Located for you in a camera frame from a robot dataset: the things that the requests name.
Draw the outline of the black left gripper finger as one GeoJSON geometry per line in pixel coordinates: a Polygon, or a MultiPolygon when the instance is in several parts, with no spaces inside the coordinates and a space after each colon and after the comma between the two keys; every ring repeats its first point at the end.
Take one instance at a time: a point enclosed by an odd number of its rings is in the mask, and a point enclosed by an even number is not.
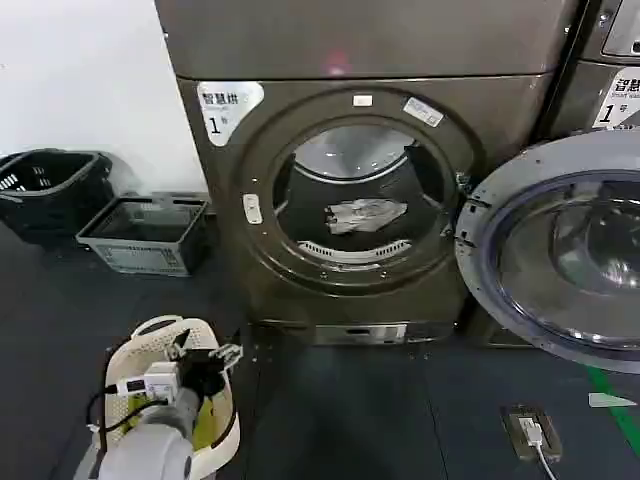
{"type": "Polygon", "coordinates": [[[244,356],[244,347],[240,344],[227,343],[208,354],[210,363],[217,371],[233,369],[244,356]]]}
{"type": "Polygon", "coordinates": [[[178,334],[171,343],[166,347],[166,359],[168,361],[179,361],[186,355],[186,342],[190,335],[190,329],[187,328],[178,334]]]}

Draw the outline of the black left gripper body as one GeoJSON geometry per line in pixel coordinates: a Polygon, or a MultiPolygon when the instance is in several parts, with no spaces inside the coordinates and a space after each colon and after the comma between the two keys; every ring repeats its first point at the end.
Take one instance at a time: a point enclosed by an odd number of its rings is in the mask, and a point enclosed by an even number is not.
{"type": "Polygon", "coordinates": [[[225,386],[224,361],[212,350],[189,349],[178,361],[180,384],[200,399],[213,397],[225,386]]]}

